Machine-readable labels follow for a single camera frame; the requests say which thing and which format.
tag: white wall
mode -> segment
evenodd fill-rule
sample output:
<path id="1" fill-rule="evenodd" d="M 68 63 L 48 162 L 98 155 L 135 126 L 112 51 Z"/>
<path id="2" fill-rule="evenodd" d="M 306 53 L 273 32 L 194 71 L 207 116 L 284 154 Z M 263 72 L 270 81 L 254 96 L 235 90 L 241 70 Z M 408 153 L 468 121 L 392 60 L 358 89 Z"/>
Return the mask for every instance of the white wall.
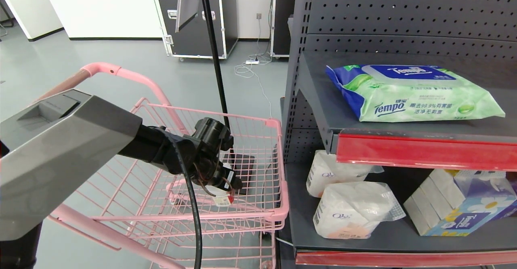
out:
<path id="1" fill-rule="evenodd" d="M 71 38 L 160 38 L 153 0 L 50 0 Z M 237 0 L 239 37 L 257 38 L 256 13 L 262 13 L 261 38 L 269 37 L 269 0 Z"/>
<path id="2" fill-rule="evenodd" d="M 260 20 L 260 37 L 269 38 L 267 16 L 270 0 L 237 0 L 237 16 L 239 18 L 239 38 L 258 38 L 259 23 L 257 13 L 262 13 Z"/>
<path id="3" fill-rule="evenodd" d="M 63 27 L 49 0 L 5 1 L 28 39 Z"/>
<path id="4" fill-rule="evenodd" d="M 50 0 L 69 37 L 161 37 L 153 0 Z"/>

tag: tissue box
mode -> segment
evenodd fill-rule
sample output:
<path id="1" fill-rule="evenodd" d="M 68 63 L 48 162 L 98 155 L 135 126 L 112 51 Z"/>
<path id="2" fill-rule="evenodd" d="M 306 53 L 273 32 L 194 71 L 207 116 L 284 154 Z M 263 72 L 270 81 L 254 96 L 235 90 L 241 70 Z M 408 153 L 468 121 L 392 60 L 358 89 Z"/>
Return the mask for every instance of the tissue box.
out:
<path id="1" fill-rule="evenodd" d="M 383 171 L 382 166 L 338 163 L 335 154 L 317 150 L 307 177 L 307 192 L 314 197 L 322 197 L 328 184 L 363 181 L 368 173 Z"/>
<path id="2" fill-rule="evenodd" d="M 517 172 L 509 172 L 506 174 L 506 179 L 510 181 L 510 185 L 512 186 L 513 191 L 517 193 Z M 498 215 L 492 218 L 492 220 L 509 217 L 512 214 L 517 212 L 517 200 L 514 201 L 511 205 L 509 205 L 507 208 L 502 210 Z"/>
<path id="3" fill-rule="evenodd" d="M 435 169 L 404 207 L 421 236 L 467 236 L 517 199 L 505 176 Z"/>
<path id="4" fill-rule="evenodd" d="M 381 221 L 406 216 L 385 183 L 329 184 L 314 213 L 314 228 L 324 238 L 368 238 Z"/>

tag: pink cart handle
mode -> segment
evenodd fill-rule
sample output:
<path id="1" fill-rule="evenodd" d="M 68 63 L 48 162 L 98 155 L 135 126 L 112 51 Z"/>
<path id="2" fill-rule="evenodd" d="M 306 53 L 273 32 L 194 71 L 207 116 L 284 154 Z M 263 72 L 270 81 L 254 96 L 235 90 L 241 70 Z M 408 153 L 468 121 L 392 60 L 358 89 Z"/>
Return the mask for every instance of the pink cart handle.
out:
<path id="1" fill-rule="evenodd" d="M 123 77 L 125 79 L 133 80 L 138 83 L 142 83 L 144 85 L 147 85 L 155 94 L 155 96 L 158 98 L 160 103 L 162 105 L 168 105 L 172 106 L 170 102 L 168 101 L 165 94 L 163 94 L 163 91 L 161 88 L 151 79 L 147 78 L 146 76 L 142 74 L 138 74 L 137 72 L 132 72 L 127 69 L 124 69 L 120 66 L 113 65 L 110 63 L 104 63 L 104 62 L 96 62 L 96 63 L 90 63 L 88 65 L 85 65 L 83 68 L 79 70 L 76 74 L 72 75 L 72 77 L 69 77 L 56 87 L 52 88 L 50 91 L 45 93 L 44 95 L 40 96 L 36 101 L 42 100 L 44 98 L 47 98 L 49 96 L 53 96 L 54 94 L 58 94 L 59 92 L 63 92 L 65 90 L 71 89 L 79 85 L 79 83 L 85 81 L 87 78 L 90 78 L 97 74 L 98 72 L 104 72 L 108 73 L 114 76 Z M 185 129 L 185 126 L 183 125 L 183 122 L 179 119 L 178 114 L 173 109 L 167 109 L 168 114 L 174 121 L 174 124 L 176 127 L 182 132 L 182 133 L 188 133 L 187 129 Z"/>

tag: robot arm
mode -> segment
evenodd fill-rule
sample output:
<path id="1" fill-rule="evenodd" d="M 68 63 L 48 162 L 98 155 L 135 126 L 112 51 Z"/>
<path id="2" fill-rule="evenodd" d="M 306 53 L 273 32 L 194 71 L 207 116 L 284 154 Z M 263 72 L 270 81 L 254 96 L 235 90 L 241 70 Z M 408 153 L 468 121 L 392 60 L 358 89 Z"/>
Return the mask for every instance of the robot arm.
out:
<path id="1" fill-rule="evenodd" d="M 16 251 L 13 244 L 18 244 L 35 252 L 43 219 L 117 154 L 181 174 L 179 152 L 195 184 L 242 187 L 219 161 L 219 151 L 233 146 L 221 122 L 204 118 L 192 135 L 175 135 L 165 127 L 144 126 L 138 116 L 75 89 L 4 120 L 0 141 L 2 264 L 8 261 L 4 247 Z M 31 257 L 22 252 L 16 253 L 19 258 Z"/>

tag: gray robot arm casing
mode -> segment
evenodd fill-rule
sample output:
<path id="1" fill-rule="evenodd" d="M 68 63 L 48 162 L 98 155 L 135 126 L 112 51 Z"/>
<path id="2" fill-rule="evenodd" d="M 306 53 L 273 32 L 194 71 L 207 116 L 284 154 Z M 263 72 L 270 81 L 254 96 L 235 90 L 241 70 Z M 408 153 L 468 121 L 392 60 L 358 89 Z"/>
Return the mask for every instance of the gray robot arm casing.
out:
<path id="1" fill-rule="evenodd" d="M 0 241 L 23 236 L 122 150 L 142 119 L 75 89 L 0 124 Z"/>

